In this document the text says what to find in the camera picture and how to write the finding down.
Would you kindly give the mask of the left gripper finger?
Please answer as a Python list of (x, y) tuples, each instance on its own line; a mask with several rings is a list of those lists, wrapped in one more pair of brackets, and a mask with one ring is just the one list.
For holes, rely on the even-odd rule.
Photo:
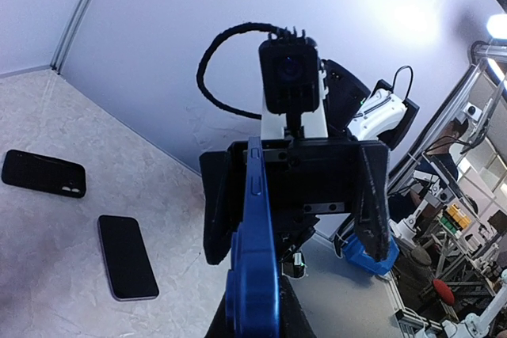
[[(316, 338), (286, 275), (280, 276), (280, 336), (285, 338)], [(208, 338), (234, 337), (227, 329), (225, 296), (208, 328)]]

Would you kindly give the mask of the blue smartphone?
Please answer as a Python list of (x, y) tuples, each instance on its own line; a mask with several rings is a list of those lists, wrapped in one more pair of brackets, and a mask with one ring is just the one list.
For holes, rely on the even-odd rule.
[(279, 270), (259, 137), (247, 145), (243, 216), (231, 239), (225, 313), (235, 337), (280, 335)]

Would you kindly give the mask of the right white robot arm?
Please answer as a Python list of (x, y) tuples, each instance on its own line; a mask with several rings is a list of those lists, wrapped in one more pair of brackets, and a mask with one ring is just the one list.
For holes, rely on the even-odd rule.
[[(288, 261), (315, 232), (318, 215), (350, 213), (353, 231), (375, 261), (389, 243), (387, 169), (390, 150), (419, 107), (379, 80), (373, 95), (343, 66), (324, 60), (329, 138), (261, 142), (276, 258)], [(247, 141), (200, 156), (205, 195), (204, 252), (211, 265), (231, 249), (243, 220)]]

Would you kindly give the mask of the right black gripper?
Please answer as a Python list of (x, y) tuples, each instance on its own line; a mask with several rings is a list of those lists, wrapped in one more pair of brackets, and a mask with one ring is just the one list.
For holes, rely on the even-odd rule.
[[(354, 233), (374, 260), (389, 251), (387, 180), (389, 149), (379, 141), (302, 139), (262, 142), (278, 260), (314, 233), (319, 215), (350, 214)], [(210, 265), (231, 249), (242, 221), (246, 142), (200, 156), (205, 213), (203, 247)]]

